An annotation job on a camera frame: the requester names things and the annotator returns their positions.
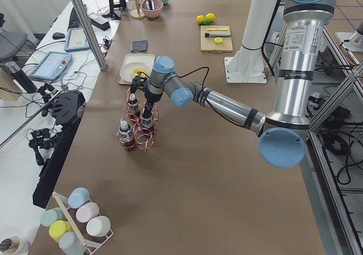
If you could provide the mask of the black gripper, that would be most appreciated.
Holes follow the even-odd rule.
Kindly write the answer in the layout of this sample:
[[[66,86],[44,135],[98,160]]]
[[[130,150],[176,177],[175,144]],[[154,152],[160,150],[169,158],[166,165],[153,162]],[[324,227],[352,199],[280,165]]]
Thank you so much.
[[[147,101],[145,103],[144,109],[141,114],[142,122],[152,122],[152,120],[154,118],[153,113],[152,113],[153,106],[154,106],[154,102],[152,102],[152,101]]]

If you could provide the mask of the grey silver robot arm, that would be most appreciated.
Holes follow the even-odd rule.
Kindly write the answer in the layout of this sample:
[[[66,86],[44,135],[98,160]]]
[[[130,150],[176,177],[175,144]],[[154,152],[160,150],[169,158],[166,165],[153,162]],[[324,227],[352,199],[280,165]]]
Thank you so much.
[[[253,131],[259,153],[275,167],[290,168],[306,154],[309,119],[306,107],[324,27],[337,0],[252,0],[241,44],[224,59],[222,83],[216,89],[204,81],[183,80],[168,56],[155,59],[143,86],[151,108],[162,96],[186,107],[198,103],[228,122]],[[279,5],[286,25],[277,73],[264,72],[263,50]]]

